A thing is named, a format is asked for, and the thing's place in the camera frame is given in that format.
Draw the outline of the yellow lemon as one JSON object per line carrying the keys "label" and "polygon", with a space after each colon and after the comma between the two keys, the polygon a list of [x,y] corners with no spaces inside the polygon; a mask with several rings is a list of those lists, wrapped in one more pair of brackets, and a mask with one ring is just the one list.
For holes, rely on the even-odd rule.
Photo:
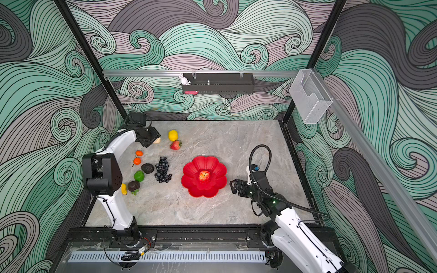
{"label": "yellow lemon", "polygon": [[168,138],[171,142],[177,141],[179,139],[178,132],[176,130],[169,131]]}

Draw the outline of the red apple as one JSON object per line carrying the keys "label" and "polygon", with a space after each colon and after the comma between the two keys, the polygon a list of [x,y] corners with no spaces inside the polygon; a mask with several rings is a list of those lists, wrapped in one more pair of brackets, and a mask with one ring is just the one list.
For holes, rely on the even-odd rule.
{"label": "red apple", "polygon": [[211,174],[209,171],[200,171],[199,172],[199,181],[202,183],[207,183],[210,181]]}

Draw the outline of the red flower-shaped fruit bowl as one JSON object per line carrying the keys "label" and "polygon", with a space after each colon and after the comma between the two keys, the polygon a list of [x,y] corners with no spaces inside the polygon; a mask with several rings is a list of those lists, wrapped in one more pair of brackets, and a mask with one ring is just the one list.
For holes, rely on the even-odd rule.
{"label": "red flower-shaped fruit bowl", "polygon": [[215,197],[226,187],[227,168],[215,157],[195,157],[183,167],[182,186],[192,197]]}

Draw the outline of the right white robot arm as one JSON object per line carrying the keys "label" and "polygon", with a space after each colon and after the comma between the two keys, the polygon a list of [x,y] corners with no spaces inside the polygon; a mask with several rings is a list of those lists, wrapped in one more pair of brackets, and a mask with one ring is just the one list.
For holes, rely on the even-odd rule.
{"label": "right white robot arm", "polygon": [[234,179],[233,194],[251,199],[271,220],[264,225],[263,244],[286,255],[303,273],[356,273],[357,268],[334,254],[307,227],[291,202],[275,193],[266,171],[255,165],[246,168],[247,181]]}

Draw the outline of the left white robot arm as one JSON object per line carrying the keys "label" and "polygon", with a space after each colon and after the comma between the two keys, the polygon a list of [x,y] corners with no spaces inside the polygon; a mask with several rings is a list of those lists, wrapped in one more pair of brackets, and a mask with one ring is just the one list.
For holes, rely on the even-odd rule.
{"label": "left white robot arm", "polygon": [[82,157],[84,189],[101,201],[111,220],[110,231],[116,238],[131,237],[138,241],[141,237],[137,221],[122,197],[123,176],[118,161],[132,143],[148,148],[159,138],[147,114],[131,111],[101,149]]}

